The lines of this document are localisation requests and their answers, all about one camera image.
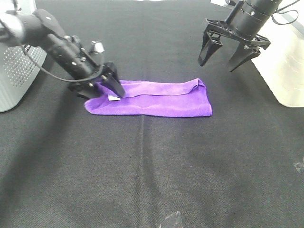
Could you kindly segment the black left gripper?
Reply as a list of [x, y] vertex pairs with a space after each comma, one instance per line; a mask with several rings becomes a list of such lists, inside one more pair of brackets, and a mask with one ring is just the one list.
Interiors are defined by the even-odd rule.
[[118, 79], [117, 68], [113, 62], [104, 63], [103, 69], [97, 78], [91, 81], [71, 83], [68, 89], [75, 93], [77, 97], [93, 99], [103, 94], [99, 86], [107, 88], [118, 97], [124, 97], [125, 90]]

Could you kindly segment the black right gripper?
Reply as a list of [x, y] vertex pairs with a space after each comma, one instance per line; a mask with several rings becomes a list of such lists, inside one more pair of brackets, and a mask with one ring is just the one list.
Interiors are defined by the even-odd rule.
[[202, 48], [198, 57], [198, 63], [201, 67], [223, 46], [223, 43], [220, 41], [221, 37], [226, 37], [240, 43], [228, 62], [229, 72], [259, 56], [261, 54], [259, 48], [267, 49], [271, 44], [269, 39], [260, 35], [245, 38], [234, 32], [232, 27], [224, 21], [211, 19], [206, 19], [206, 21], [208, 24], [204, 30]]

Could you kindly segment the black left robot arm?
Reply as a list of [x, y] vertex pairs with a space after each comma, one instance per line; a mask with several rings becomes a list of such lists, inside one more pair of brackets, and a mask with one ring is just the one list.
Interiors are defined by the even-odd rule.
[[25, 47], [42, 48], [59, 64], [72, 79], [68, 89], [77, 96], [92, 99], [102, 93], [104, 86], [117, 97], [124, 97], [114, 63], [104, 62], [104, 47], [101, 41], [92, 41], [86, 49], [79, 37], [69, 36], [56, 18], [44, 9], [33, 13], [8, 10], [0, 15], [0, 41], [9, 47], [19, 46], [26, 56]]

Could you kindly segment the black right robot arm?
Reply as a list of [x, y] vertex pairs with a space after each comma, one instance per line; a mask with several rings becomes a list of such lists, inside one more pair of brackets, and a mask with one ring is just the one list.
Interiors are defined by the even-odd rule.
[[269, 39], [259, 35], [258, 32], [274, 14], [280, 3], [280, 0], [241, 0], [225, 20], [207, 19], [198, 57], [199, 65], [204, 66], [223, 46], [221, 37], [239, 42], [238, 48], [228, 62], [230, 72], [258, 57], [261, 54], [259, 49], [267, 49], [271, 44]]

